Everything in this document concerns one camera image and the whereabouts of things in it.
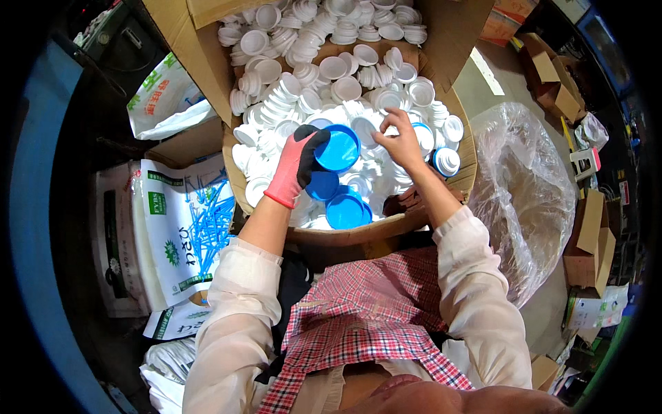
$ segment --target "sleeve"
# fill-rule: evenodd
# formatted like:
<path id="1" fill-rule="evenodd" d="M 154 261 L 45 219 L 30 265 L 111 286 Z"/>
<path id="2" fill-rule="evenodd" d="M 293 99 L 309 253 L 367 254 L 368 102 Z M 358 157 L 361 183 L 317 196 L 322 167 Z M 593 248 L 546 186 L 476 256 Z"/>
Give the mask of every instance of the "sleeve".
<path id="1" fill-rule="evenodd" d="M 531 388 L 524 321 L 508 302 L 500 258 L 485 225 L 464 206 L 433 235 L 438 246 L 440 313 L 448 334 L 462 338 L 486 386 Z"/>
<path id="2" fill-rule="evenodd" d="M 276 295 L 282 258 L 233 238 L 207 293 L 212 313 L 195 339 L 184 413 L 245 413 L 273 359 L 271 327 L 281 318 Z"/>

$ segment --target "bare hand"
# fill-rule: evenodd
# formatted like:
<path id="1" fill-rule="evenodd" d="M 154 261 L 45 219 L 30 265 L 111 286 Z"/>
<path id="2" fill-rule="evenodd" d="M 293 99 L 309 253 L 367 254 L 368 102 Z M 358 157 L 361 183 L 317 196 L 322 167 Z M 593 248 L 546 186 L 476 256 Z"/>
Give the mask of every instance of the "bare hand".
<path id="1" fill-rule="evenodd" d="M 409 121 L 409 116 L 402 109 L 385 108 L 389 114 L 381 123 L 381 132 L 373 132 L 372 137 L 377 144 L 382 145 L 389 152 L 391 158 L 409 175 L 417 168 L 425 168 L 425 161 L 420 153 L 418 139 Z M 399 135 L 385 136 L 387 128 L 391 125 L 398 128 Z"/>

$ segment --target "brown cloth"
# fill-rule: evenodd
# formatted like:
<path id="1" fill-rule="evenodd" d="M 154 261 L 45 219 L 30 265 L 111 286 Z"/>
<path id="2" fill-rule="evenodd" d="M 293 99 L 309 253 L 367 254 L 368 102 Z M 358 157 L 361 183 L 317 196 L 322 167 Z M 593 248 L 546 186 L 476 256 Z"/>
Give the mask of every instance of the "brown cloth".
<path id="1" fill-rule="evenodd" d="M 460 190 L 457 190 L 446 183 L 446 178 L 439 174 L 437 170 L 434 169 L 431 165 L 427 164 L 436 175 L 439 177 L 439 180 L 444 183 L 446 188 L 448 188 L 451 194 L 462 204 L 464 204 L 464 195 Z M 386 217 L 390 217 L 396 214 L 404 213 L 405 211 L 414 211 L 418 209 L 424 209 L 425 204 L 423 204 L 423 198 L 420 196 L 416 190 L 416 186 L 413 185 L 410 189 L 405 191 L 400 195 L 392 195 L 386 199 L 384 202 L 384 209 L 382 214 Z"/>

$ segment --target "hand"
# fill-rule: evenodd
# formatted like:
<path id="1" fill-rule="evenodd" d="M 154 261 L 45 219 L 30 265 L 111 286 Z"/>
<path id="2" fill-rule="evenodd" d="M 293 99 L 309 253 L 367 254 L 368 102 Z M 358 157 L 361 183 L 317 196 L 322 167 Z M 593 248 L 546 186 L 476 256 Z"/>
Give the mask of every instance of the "hand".
<path id="1" fill-rule="evenodd" d="M 418 138 L 407 113 L 397 108 L 386 108 L 386 112 L 389 114 L 379 127 L 381 132 L 375 131 L 372 134 L 375 142 L 386 148 L 391 158 L 404 168 L 409 175 L 412 171 L 425 168 L 425 161 L 421 157 L 418 146 Z M 391 125 L 398 128 L 400 135 L 384 135 L 384 132 Z"/>
<path id="2" fill-rule="evenodd" d="M 293 209 L 295 198 L 310 184 L 315 148 L 330 137 L 331 132 L 312 125 L 297 128 L 285 141 L 276 174 L 264 195 Z"/>

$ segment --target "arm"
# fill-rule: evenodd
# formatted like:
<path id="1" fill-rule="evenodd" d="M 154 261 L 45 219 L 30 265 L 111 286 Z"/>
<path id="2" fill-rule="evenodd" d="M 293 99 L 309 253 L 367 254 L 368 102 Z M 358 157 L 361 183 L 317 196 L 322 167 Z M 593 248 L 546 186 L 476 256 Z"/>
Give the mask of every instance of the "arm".
<path id="1" fill-rule="evenodd" d="M 489 248 L 487 229 L 427 168 L 406 113 L 389 112 L 374 138 L 414 180 L 435 228 L 440 313 L 449 335 L 464 340 L 486 386 L 531 388 L 524 322 L 506 298 L 508 281 L 498 270 L 500 258 Z M 399 136 L 383 135 L 390 125 L 398 128 Z"/>
<path id="2" fill-rule="evenodd" d="M 254 378 L 273 356 L 271 327 L 281 317 L 276 295 L 291 209 L 310 183 L 314 148 L 329 138 L 328 132 L 310 128 L 303 126 L 287 139 L 266 197 L 239 237 L 220 251 L 207 293 L 212 314 L 195 339 L 184 412 L 243 413 L 261 400 Z"/>

